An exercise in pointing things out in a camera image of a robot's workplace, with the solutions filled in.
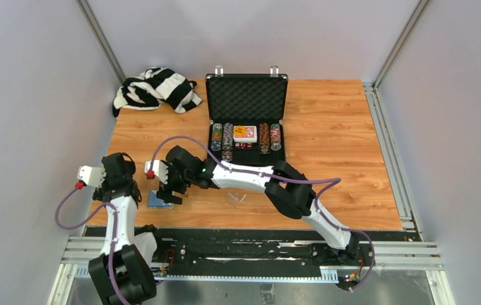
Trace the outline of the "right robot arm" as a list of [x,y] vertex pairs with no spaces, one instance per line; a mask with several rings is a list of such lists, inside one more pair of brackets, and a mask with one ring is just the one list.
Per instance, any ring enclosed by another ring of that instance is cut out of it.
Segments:
[[165,203],[182,204],[181,195],[191,186],[201,189],[244,189],[265,194],[282,215],[309,224],[344,265],[355,261],[360,237],[344,227],[321,203],[308,180],[285,161],[269,166],[236,165],[211,155],[193,156],[181,146],[173,147],[164,160],[152,159],[144,165],[148,179],[158,179],[156,197]]

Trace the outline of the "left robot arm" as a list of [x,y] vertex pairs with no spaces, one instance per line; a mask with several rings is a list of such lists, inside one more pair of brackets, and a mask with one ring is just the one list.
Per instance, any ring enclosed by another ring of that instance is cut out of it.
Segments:
[[141,304],[157,294],[150,262],[165,256],[165,245],[152,230],[135,232],[135,215],[142,196],[133,176],[135,162],[125,152],[102,158],[92,175],[93,200],[107,212],[104,245],[88,264],[102,304]]

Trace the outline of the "blue card deck box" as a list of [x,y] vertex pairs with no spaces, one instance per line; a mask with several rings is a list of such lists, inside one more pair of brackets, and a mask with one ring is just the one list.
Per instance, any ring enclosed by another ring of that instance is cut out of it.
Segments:
[[149,191],[148,199],[147,199],[147,208],[153,209],[172,209],[173,203],[165,203],[162,199],[156,196],[157,191],[151,190]]

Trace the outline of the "black poker set case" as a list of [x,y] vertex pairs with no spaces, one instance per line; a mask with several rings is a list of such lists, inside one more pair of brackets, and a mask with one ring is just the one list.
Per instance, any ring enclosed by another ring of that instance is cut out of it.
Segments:
[[247,166],[268,166],[286,160],[283,119],[288,75],[274,70],[262,74],[209,73],[205,76],[211,124],[234,126],[280,125],[281,149],[262,154],[259,141],[251,149],[232,148],[232,162]]

